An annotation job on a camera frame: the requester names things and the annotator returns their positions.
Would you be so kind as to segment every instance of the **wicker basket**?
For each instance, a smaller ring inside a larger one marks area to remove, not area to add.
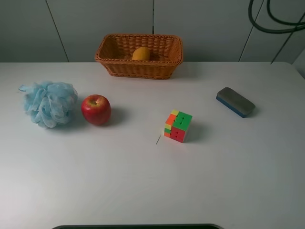
[[[132,60],[133,52],[143,46],[150,50],[150,60]],[[165,80],[183,61],[182,41],[171,35],[109,34],[95,60],[112,76]]]

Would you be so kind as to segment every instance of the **table surface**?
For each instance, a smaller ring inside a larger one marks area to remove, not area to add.
[[[103,127],[78,103],[44,129],[22,110],[21,84],[72,83],[81,102],[112,105]],[[256,105],[241,118],[215,97],[231,87]],[[170,80],[111,77],[98,63],[0,64],[0,228],[213,223],[305,227],[305,81],[286,63],[185,62]],[[186,143],[161,136],[177,109]]]

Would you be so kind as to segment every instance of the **red apple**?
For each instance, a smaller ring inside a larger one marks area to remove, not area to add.
[[[81,103],[81,112],[89,123],[102,125],[109,120],[111,107],[108,99],[104,96],[93,94]]]

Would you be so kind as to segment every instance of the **basket rim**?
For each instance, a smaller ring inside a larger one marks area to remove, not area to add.
[[[114,59],[114,58],[100,58],[99,54],[102,50],[102,47],[104,46],[105,41],[110,38],[110,37],[166,37],[166,38],[174,38],[177,39],[179,41],[180,44],[180,59],[178,61],[140,61],[140,60],[124,60],[124,59]],[[128,65],[148,65],[148,66],[167,66],[170,67],[170,65],[172,66],[176,66],[179,65],[183,62],[183,45],[182,45],[182,40],[180,37],[175,36],[175,35],[163,35],[163,34],[136,34],[136,33],[111,33],[111,34],[107,34],[96,54],[95,54],[95,60],[97,62],[103,63],[103,64],[128,64]]]

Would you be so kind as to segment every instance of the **black cable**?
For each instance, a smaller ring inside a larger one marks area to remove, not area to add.
[[[303,18],[305,17],[305,12],[302,15],[302,17],[300,18],[299,22],[301,22],[303,20]],[[286,41],[284,42],[284,44],[282,45],[282,47],[280,48],[280,50],[277,52],[277,54],[275,55],[275,57],[273,58],[273,60],[271,61],[271,63],[273,63],[275,61],[275,59],[277,58],[278,54],[280,54],[280,52],[282,51],[282,49],[284,48],[284,46],[287,44],[287,42],[289,41],[290,37],[292,36],[292,34],[294,34],[295,30],[289,34],[289,36],[287,37]]]
[[[270,30],[270,29],[266,29],[260,25],[258,25],[254,19],[253,19],[253,15],[252,15],[252,6],[253,6],[253,1],[254,0],[250,0],[250,4],[249,4],[249,8],[248,8],[248,16],[249,16],[249,20],[251,22],[251,24],[253,24],[254,27],[256,27],[258,30],[262,31],[262,32],[266,32],[266,33],[272,33],[272,34],[283,34],[283,33],[291,33],[291,32],[295,32],[295,31],[301,31],[305,29],[305,26],[300,26],[294,29],[284,29],[284,30]]]
[[[279,20],[278,18],[276,18],[275,16],[273,16],[273,14],[271,13],[271,10],[270,10],[270,1],[271,0],[267,0],[267,12],[268,12],[268,15],[269,17],[280,23],[280,24],[283,24],[283,25],[294,25],[294,26],[300,26],[300,25],[305,25],[305,22],[299,22],[299,23],[293,23],[293,22],[286,22],[286,21],[282,21],[282,20]]]

